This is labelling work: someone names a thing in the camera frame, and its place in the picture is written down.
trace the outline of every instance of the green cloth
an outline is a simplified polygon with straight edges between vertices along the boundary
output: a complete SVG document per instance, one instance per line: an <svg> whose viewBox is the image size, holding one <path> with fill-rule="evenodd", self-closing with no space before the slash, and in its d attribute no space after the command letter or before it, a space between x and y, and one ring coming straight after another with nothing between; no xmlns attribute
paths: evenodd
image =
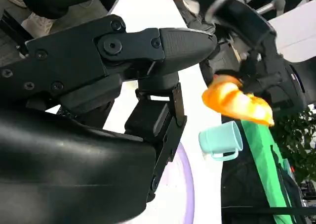
<svg viewBox="0 0 316 224"><path fill-rule="evenodd" d="M241 124L270 207L286 207L277 176L277 168L271 152L271 145L282 167L284 167L283 158L269 128L249 121L242 121ZM277 224L292 223L289 215L275 215L274 218Z"/></svg>

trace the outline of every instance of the screw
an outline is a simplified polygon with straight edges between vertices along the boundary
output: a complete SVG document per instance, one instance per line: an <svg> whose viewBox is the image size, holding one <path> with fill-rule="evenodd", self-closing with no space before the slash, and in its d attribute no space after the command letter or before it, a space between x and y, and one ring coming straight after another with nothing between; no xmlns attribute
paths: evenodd
<svg viewBox="0 0 316 224"><path fill-rule="evenodd" d="M38 60L45 60L47 58L47 52L45 50L40 49L36 51L35 57Z"/></svg>
<svg viewBox="0 0 316 224"><path fill-rule="evenodd" d="M160 45L161 45L160 39L157 39L157 38L156 39L152 39L152 46L154 48L159 48Z"/></svg>
<svg viewBox="0 0 316 224"><path fill-rule="evenodd" d="M157 181L157 176L155 176L154 178L153 178L153 181L152 181L152 191L153 192L155 192L156 190L157 190L157 188L158 188L158 181Z"/></svg>
<svg viewBox="0 0 316 224"><path fill-rule="evenodd" d="M111 27L113 30L118 31L122 28L122 24L118 20L114 20L111 23Z"/></svg>
<svg viewBox="0 0 316 224"><path fill-rule="evenodd" d="M33 82L25 82L24 83L24 89L33 90L34 88L35 88L35 85Z"/></svg>
<svg viewBox="0 0 316 224"><path fill-rule="evenodd" d="M9 78L13 76L13 72L9 69L3 69L1 74L5 78Z"/></svg>
<svg viewBox="0 0 316 224"><path fill-rule="evenodd" d="M122 51L122 43L118 39L107 39L103 42L103 49L108 55L117 55Z"/></svg>
<svg viewBox="0 0 316 224"><path fill-rule="evenodd" d="M54 82L51 84L52 90L62 90L64 88L64 85L61 82Z"/></svg>

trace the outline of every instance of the light blue mug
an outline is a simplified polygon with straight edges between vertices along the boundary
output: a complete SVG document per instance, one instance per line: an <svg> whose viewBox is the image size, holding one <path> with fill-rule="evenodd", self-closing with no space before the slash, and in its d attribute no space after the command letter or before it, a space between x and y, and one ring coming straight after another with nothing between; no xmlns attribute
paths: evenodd
<svg viewBox="0 0 316 224"><path fill-rule="evenodd" d="M200 132L198 141L202 151L217 161L233 160L243 149L240 131L235 121ZM224 153L228 152L233 154L224 156Z"/></svg>

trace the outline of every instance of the purple ring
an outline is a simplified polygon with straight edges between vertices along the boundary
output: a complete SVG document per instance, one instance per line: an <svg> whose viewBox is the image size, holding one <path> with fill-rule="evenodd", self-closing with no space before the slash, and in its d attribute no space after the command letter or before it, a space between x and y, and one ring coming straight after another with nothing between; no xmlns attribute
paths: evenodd
<svg viewBox="0 0 316 224"><path fill-rule="evenodd" d="M180 160L182 162L187 187L187 207L184 224L192 224L195 209L194 183L190 162L182 143L179 144L177 153L179 154Z"/></svg>

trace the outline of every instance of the orange object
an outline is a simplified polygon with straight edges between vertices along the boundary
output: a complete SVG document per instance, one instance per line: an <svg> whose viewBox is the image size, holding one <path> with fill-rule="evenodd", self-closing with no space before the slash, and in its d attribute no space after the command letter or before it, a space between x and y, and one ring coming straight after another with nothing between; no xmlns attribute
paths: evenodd
<svg viewBox="0 0 316 224"><path fill-rule="evenodd" d="M262 98L244 94L241 82L228 75L216 77L203 93L204 104L225 116L273 126L272 109Z"/></svg>

